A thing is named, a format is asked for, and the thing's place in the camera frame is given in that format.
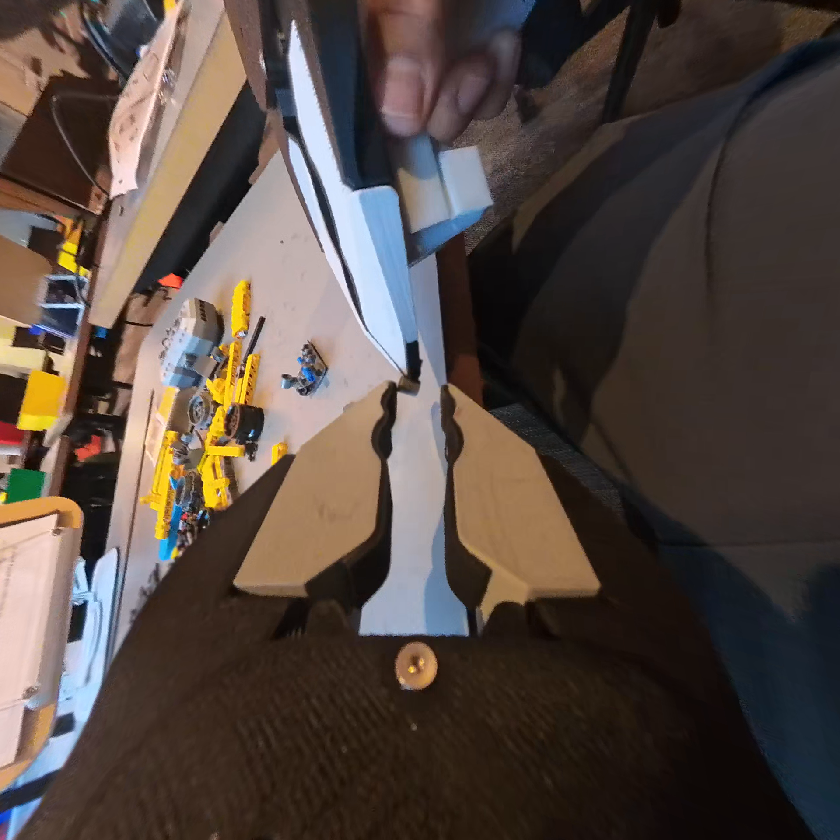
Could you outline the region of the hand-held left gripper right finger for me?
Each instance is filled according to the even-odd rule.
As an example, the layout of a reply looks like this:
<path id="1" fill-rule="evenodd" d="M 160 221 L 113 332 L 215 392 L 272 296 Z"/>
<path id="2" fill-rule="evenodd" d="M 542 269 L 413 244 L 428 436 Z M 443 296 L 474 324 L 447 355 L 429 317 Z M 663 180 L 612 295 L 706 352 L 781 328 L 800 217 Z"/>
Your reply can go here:
<path id="1" fill-rule="evenodd" d="M 470 613 L 589 599 L 595 571 L 536 450 L 453 385 L 440 393 L 448 585 Z"/>

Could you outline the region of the black chair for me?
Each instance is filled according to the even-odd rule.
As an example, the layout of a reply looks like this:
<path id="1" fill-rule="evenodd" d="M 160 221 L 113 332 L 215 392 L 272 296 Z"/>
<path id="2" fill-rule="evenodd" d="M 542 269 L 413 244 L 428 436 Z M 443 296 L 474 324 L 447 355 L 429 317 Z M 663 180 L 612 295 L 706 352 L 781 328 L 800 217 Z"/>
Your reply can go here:
<path id="1" fill-rule="evenodd" d="M 548 86 L 565 62 L 623 12 L 627 18 L 605 95 L 602 123 L 618 120 L 654 25 L 671 26 L 680 1 L 538 1 L 521 30 L 516 99 Z"/>

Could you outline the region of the printed paper sheet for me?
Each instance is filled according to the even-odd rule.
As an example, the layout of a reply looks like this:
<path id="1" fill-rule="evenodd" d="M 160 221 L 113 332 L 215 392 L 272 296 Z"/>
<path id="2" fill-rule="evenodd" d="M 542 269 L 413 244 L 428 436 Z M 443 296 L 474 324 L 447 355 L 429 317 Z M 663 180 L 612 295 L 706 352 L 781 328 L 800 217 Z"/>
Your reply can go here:
<path id="1" fill-rule="evenodd" d="M 112 112 L 108 128 L 111 199 L 137 190 L 148 179 L 164 112 L 182 67 L 190 4 L 166 13 Z"/>

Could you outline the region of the pile of yellow toy beams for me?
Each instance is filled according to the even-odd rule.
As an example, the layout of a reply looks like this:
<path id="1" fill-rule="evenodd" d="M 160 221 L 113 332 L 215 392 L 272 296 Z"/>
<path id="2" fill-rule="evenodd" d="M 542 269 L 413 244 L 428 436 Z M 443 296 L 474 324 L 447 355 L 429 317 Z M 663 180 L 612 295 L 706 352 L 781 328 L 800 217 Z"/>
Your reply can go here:
<path id="1" fill-rule="evenodd" d="M 164 433 L 158 458 L 152 461 L 150 489 L 140 499 L 140 503 L 154 513 L 157 542 L 165 539 L 169 531 L 175 489 L 181 483 L 202 488 L 204 504 L 212 520 L 238 497 L 235 461 L 251 459 L 256 453 L 256 444 L 237 445 L 225 437 L 224 417 L 233 403 L 251 404 L 259 355 L 253 353 L 246 359 L 243 340 L 235 339 L 218 346 L 213 358 L 216 363 L 201 385 L 178 389 L 170 430 Z M 209 391 L 218 404 L 207 430 L 195 429 L 187 421 L 187 404 L 200 391 Z"/>

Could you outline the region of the grey toy hub block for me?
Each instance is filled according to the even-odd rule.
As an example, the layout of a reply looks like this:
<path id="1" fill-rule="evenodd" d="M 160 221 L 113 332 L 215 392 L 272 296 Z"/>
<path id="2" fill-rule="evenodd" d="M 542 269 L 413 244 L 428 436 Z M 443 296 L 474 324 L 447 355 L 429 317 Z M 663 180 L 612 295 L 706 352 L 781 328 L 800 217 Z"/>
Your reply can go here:
<path id="1" fill-rule="evenodd" d="M 223 336 L 224 318 L 214 304 L 185 301 L 161 342 L 161 383 L 176 389 L 201 385 L 214 368 L 213 353 Z"/>

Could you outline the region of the tan cardboard box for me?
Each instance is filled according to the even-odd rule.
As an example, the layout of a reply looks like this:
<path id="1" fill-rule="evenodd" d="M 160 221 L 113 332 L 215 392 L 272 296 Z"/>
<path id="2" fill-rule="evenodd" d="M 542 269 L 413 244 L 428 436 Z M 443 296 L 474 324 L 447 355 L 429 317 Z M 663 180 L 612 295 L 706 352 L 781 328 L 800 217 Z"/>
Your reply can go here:
<path id="1" fill-rule="evenodd" d="M 1 508 L 1 789 L 45 747 L 57 714 L 83 517 L 63 497 Z"/>

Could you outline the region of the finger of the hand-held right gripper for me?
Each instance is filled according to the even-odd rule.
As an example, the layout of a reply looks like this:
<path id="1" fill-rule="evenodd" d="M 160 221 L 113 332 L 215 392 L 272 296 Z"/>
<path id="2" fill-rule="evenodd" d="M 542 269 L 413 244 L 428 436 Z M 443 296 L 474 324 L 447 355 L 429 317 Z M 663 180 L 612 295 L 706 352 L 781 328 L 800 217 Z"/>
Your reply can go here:
<path id="1" fill-rule="evenodd" d="M 312 83 L 308 80 L 301 81 L 294 78 L 294 59 L 302 58 L 300 46 L 296 44 L 296 41 L 294 19 L 290 19 L 287 21 L 287 68 L 290 92 L 296 112 L 296 125 L 292 125 L 291 121 L 287 123 L 290 156 L 293 159 L 292 167 L 295 176 L 298 178 L 304 203 L 307 206 L 322 251 L 327 258 L 332 273 L 339 282 L 339 286 L 348 299 L 360 325 L 382 352 L 368 333 L 361 316 L 358 281 L 354 279 L 354 269 L 357 266 L 356 244 L 358 240 L 355 222 L 352 218 L 348 218 L 341 213 L 337 218 L 333 217 L 328 200 L 333 196 L 333 188 L 337 183 L 331 182 L 330 179 L 323 180 L 319 176 L 317 166 L 313 163 L 312 155 L 309 153 L 301 134 L 297 105 L 302 104 L 304 106 L 306 117 L 314 117 L 316 115 L 314 108 L 316 102 Z"/>
<path id="2" fill-rule="evenodd" d="M 361 316 L 368 333 L 400 374 L 421 378 L 417 317 L 396 190 L 388 185 L 354 192 Z"/>

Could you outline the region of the grey workbench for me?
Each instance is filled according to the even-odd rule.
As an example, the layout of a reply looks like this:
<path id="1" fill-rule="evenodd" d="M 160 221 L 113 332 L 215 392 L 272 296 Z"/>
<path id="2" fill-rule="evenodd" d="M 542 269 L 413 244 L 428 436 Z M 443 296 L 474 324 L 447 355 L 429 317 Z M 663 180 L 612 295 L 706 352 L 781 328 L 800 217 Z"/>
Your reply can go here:
<path id="1" fill-rule="evenodd" d="M 91 274 L 89 323 L 109 328 L 140 279 L 246 82 L 224 3 L 190 2 L 181 74 L 140 186 L 114 199 Z"/>

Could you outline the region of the green box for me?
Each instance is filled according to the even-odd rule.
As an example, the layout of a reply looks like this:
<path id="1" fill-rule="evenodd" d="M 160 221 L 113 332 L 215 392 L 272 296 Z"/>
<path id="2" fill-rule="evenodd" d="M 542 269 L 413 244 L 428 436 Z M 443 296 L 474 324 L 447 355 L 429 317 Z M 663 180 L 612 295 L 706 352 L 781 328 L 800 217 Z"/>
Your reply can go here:
<path id="1" fill-rule="evenodd" d="M 36 469 L 13 468 L 7 475 L 4 504 L 31 501 L 41 498 L 46 483 L 46 473 Z"/>

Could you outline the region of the person's right hand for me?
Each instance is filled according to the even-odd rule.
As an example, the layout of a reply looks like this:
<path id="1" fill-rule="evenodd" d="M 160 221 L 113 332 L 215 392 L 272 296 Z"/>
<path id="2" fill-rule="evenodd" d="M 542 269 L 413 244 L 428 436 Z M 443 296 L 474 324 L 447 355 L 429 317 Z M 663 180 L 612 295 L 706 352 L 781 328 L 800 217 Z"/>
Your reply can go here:
<path id="1" fill-rule="evenodd" d="M 486 30 L 471 38 L 460 2 L 363 2 L 364 47 L 382 126 L 392 137 L 426 134 L 450 144 L 475 121 L 500 115 L 515 88 L 520 26 L 466 2 Z"/>

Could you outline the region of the grey toy plate with blue pins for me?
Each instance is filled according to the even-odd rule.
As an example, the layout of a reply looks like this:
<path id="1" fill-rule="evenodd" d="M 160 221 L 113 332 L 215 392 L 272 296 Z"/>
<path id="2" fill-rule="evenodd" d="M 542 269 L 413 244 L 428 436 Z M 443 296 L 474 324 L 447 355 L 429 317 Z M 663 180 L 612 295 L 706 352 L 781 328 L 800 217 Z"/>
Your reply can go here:
<path id="1" fill-rule="evenodd" d="M 280 379 L 280 389 L 295 392 L 301 397 L 311 396 L 323 382 L 329 367 L 316 346 L 305 342 L 297 357 L 299 370 L 296 374 L 284 373 Z"/>

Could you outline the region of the yellow storage bin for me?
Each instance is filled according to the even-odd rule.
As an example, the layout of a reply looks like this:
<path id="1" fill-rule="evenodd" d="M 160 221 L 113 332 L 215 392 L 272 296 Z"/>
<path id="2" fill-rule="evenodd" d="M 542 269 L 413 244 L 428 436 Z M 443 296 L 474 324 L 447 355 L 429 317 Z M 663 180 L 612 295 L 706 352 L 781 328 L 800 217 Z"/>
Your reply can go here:
<path id="1" fill-rule="evenodd" d="M 67 381 L 58 374 L 31 371 L 16 427 L 25 432 L 45 432 L 60 416 Z"/>

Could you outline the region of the white monitor stand base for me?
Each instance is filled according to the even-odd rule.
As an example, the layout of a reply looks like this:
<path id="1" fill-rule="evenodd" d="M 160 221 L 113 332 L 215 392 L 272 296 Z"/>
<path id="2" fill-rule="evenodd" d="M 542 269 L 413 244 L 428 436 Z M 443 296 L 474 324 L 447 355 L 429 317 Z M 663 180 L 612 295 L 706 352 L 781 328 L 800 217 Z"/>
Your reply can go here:
<path id="1" fill-rule="evenodd" d="M 119 550 L 101 556 L 89 571 L 84 559 L 75 567 L 70 598 L 70 628 L 59 712 L 78 734 L 87 723 L 107 668 L 109 637 L 119 569 Z"/>

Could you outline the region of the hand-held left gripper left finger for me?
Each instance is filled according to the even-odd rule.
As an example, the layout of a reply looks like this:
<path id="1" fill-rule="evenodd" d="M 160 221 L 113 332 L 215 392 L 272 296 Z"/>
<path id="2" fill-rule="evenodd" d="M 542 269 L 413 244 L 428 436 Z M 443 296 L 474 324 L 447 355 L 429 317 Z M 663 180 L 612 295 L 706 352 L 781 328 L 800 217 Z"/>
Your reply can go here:
<path id="1" fill-rule="evenodd" d="M 234 578 L 238 590 L 359 611 L 382 587 L 391 562 L 387 460 L 396 393 L 384 381 L 282 459 L 286 472 Z"/>

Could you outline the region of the black spoked toy wheel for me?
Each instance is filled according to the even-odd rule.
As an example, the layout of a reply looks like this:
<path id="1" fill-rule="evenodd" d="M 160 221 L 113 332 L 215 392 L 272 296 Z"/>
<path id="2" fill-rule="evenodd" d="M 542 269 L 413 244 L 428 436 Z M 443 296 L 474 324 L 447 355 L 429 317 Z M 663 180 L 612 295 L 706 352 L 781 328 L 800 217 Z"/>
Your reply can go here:
<path id="1" fill-rule="evenodd" d="M 224 435 L 237 445 L 255 445 L 264 430 L 265 413 L 259 406 L 233 403 L 224 417 Z"/>

